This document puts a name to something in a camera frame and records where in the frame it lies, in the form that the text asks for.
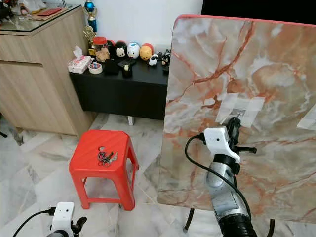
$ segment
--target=red plastic stool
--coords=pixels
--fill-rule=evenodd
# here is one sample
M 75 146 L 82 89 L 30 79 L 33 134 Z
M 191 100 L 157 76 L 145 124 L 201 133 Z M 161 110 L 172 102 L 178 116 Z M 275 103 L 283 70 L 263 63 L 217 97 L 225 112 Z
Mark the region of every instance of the red plastic stool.
M 100 147 L 104 147 L 104 151 L 107 154 L 111 151 L 114 154 L 118 153 L 117 160 L 113 161 L 108 167 L 99 165 L 98 154 Z M 127 158 L 130 158 L 134 166 L 132 183 L 129 181 L 126 170 Z M 107 202 L 122 204 L 127 211 L 133 210 L 135 207 L 133 194 L 135 173 L 138 169 L 139 164 L 130 137 L 122 131 L 91 130 L 84 133 L 69 165 L 69 171 L 83 209 L 89 209 L 89 203 L 92 202 Z M 111 179 L 120 199 L 88 198 L 84 188 L 87 177 Z

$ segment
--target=tape roll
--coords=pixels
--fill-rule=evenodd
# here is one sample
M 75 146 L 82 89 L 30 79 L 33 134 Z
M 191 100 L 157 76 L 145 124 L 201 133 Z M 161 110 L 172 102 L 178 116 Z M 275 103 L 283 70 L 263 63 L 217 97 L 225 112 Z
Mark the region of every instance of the tape roll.
M 89 65 L 89 72 L 92 74 L 99 74 L 103 71 L 102 65 L 100 63 L 91 63 Z

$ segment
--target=floor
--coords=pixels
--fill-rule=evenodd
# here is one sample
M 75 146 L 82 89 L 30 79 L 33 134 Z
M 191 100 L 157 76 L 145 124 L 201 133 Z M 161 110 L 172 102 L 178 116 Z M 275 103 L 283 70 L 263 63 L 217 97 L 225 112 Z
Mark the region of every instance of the floor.
M 91 129 L 127 132 L 140 163 L 135 185 L 136 207 L 124 211 L 117 204 L 91 204 L 82 210 L 68 172 L 68 164 L 78 143 L 74 136 L 23 131 L 20 134 L 0 120 L 0 237 L 12 236 L 20 224 L 35 212 L 55 206 L 59 201 L 75 203 L 74 221 L 82 216 L 87 222 L 82 237 L 220 237 L 221 232 L 211 211 L 196 210 L 187 234 L 182 228 L 188 208 L 156 202 L 158 165 L 163 121 L 135 118 L 129 126 L 127 117 L 99 114 Z M 115 197 L 108 180 L 90 178 L 88 196 Z M 18 236 L 46 236 L 51 217 L 32 219 Z M 259 237 L 265 237 L 269 220 L 253 220 Z M 316 225 L 276 220 L 274 237 L 314 237 Z

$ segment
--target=glass countertop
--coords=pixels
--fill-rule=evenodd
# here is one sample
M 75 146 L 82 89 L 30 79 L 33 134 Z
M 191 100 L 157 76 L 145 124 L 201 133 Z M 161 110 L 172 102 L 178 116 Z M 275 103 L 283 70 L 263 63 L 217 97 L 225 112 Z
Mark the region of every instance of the glass countertop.
M 47 9 L 49 8 L 56 8 L 57 4 L 47 4 Z M 80 4 L 68 4 L 67 10 L 63 11 L 60 14 L 57 14 L 45 21 L 35 21 L 35 20 L 29 20 L 29 17 L 25 17 L 24 19 L 19 19 L 21 16 L 14 15 L 11 17 L 10 20 L 3 21 L 0 25 L 0 31 L 17 31 L 17 32 L 31 32 L 38 27 L 41 27 L 48 22 L 58 18 L 59 16 L 62 16 L 66 14 L 67 12 L 70 12 L 78 7 L 81 7 Z

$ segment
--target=white wall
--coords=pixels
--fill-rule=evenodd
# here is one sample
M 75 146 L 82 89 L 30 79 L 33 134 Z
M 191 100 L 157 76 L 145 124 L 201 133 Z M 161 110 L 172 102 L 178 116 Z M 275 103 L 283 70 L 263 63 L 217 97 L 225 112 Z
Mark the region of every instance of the white wall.
M 85 0 L 65 0 L 84 4 Z M 98 35 L 151 43 L 155 51 L 171 45 L 173 23 L 180 14 L 200 14 L 203 0 L 93 0 L 98 8 Z

